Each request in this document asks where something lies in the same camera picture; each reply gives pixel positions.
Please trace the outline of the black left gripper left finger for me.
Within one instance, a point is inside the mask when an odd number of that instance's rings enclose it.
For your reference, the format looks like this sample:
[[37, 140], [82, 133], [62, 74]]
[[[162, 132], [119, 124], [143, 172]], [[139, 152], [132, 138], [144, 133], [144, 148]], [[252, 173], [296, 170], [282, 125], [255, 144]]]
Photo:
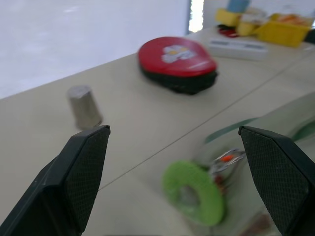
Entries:
[[110, 126], [73, 135], [0, 226], [2, 236], [80, 236], [99, 190]]

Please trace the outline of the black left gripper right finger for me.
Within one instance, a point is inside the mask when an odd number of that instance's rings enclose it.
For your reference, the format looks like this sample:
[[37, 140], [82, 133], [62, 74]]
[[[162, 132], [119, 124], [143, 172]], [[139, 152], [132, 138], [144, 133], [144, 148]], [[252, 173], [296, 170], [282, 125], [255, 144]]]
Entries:
[[283, 236], [315, 234], [315, 164], [293, 140], [241, 126], [255, 187]]

